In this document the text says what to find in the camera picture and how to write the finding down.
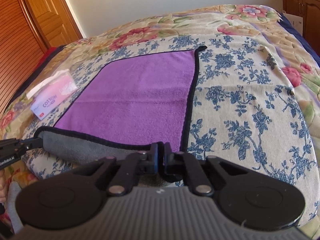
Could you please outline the person's left hand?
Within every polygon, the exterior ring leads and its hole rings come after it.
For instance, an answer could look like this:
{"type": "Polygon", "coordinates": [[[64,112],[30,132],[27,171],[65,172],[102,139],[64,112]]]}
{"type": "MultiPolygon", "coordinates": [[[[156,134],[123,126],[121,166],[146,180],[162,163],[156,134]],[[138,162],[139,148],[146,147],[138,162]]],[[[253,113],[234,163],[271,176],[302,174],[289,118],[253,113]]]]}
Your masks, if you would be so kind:
{"type": "Polygon", "coordinates": [[[0,203],[4,203],[7,200],[7,184],[5,181],[5,171],[0,171],[0,203]]]}

